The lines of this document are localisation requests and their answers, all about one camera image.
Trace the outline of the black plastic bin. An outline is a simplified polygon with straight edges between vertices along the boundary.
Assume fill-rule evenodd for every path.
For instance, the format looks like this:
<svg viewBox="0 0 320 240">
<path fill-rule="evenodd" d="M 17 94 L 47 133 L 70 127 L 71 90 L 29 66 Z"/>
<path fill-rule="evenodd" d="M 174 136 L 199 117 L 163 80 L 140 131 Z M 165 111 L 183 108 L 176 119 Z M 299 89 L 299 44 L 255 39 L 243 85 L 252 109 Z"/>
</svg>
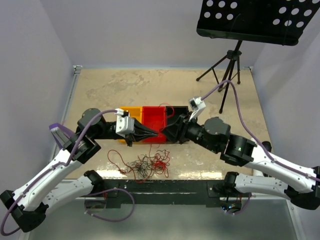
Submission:
<svg viewBox="0 0 320 240">
<path fill-rule="evenodd" d="M 179 105 L 166 106 L 165 110 L 166 110 L 166 125 L 174 122 L 179 115 L 188 114 L 189 112 L 189 108 L 186 105 L 185 106 L 179 106 Z"/>
</svg>

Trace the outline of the yellow plastic bin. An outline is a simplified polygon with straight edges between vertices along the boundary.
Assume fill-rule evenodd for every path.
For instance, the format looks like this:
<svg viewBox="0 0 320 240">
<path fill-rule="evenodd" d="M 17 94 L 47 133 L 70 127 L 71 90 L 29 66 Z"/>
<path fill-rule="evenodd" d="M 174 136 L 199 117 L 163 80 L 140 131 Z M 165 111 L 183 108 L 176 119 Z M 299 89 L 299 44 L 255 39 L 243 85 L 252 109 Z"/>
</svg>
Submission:
<svg viewBox="0 0 320 240">
<path fill-rule="evenodd" d="M 139 118 L 137 118 L 137 117 L 140 117 L 142 108 L 138 108 L 138 107 L 125 107 L 125 108 L 123 108 L 123 107 L 121 107 L 120 109 L 128 111 L 132 118 L 135 118 L 139 121 Z"/>
</svg>

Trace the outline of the red plastic bin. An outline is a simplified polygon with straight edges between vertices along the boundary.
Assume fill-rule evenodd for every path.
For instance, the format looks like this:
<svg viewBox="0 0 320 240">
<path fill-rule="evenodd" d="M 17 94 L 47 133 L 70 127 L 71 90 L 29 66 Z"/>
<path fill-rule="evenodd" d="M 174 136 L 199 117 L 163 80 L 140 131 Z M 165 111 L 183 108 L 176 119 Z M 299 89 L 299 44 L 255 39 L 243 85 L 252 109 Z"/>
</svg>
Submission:
<svg viewBox="0 0 320 240">
<path fill-rule="evenodd" d="M 143 140 L 148 144 L 162 144 L 166 142 L 166 137 L 160 132 L 166 126 L 166 108 L 164 106 L 143 106 L 142 124 L 156 131 L 158 136 L 149 137 Z"/>
</svg>

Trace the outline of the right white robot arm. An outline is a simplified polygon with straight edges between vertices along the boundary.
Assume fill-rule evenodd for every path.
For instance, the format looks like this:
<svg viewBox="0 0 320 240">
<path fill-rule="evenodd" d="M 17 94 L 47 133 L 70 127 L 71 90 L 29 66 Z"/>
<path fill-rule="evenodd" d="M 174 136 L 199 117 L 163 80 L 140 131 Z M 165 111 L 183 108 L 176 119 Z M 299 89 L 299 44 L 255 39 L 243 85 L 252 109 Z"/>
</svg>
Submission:
<svg viewBox="0 0 320 240">
<path fill-rule="evenodd" d="M 186 140 L 219 154 L 225 163 L 262 172 L 249 176 L 237 172 L 226 174 L 223 192 L 230 197 L 237 193 L 262 193 L 289 200 L 297 207 L 316 210 L 320 206 L 320 168 L 304 167 L 266 150 L 257 139 L 231 133 L 230 125 L 212 117 L 200 125 L 182 114 L 175 123 L 161 129 L 171 142 Z"/>
</svg>

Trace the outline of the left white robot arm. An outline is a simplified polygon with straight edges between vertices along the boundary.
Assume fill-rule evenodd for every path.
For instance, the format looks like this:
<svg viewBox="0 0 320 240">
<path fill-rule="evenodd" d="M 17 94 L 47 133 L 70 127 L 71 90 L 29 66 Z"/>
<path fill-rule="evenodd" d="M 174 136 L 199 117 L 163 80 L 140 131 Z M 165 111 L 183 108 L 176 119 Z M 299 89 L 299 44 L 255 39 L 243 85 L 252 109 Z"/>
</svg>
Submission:
<svg viewBox="0 0 320 240">
<path fill-rule="evenodd" d="M 106 121 L 106 113 L 116 115 L 115 121 Z M 158 132 L 141 124 L 130 113 L 117 108 L 100 111 L 89 108 L 77 122 L 76 132 L 60 124 L 52 124 L 50 131 L 60 147 L 54 159 L 29 182 L 16 190 L 5 190 L 0 199 L 7 208 L 0 225 L 5 232 L 5 223 L 11 216 L 18 229 L 27 233 L 37 228 L 54 210 L 82 196 L 99 196 L 104 190 L 104 181 L 94 170 L 59 187 L 70 173 L 84 165 L 100 149 L 97 140 L 125 140 L 130 147 L 134 142 L 158 136 Z"/>
</svg>

